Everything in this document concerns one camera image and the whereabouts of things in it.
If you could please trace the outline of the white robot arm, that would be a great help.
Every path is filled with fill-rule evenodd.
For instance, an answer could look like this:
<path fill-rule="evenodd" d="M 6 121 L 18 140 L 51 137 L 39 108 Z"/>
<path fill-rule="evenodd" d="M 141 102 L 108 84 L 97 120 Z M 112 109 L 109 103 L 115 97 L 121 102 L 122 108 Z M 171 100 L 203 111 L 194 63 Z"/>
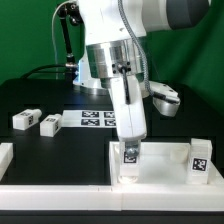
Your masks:
<path fill-rule="evenodd" d="M 143 40 L 152 31 L 197 25 L 211 0 L 77 0 L 77 5 L 85 50 L 75 83 L 95 94 L 109 91 L 121 148 L 136 157 L 147 134 L 142 99 L 152 96 L 159 112 L 170 117 L 180 105 L 175 91 L 149 80 Z"/>

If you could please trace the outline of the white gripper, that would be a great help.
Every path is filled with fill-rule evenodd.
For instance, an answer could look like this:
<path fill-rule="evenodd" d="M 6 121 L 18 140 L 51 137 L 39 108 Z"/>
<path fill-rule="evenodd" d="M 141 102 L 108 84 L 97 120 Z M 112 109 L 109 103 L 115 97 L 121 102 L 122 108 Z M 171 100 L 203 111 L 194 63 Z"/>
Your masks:
<path fill-rule="evenodd" d="M 110 96 L 115 113 L 117 135 L 125 143 L 128 157 L 137 157 L 140 141 L 147 134 L 141 89 L 135 76 L 128 77 L 130 103 L 126 103 L 123 78 L 110 80 Z"/>

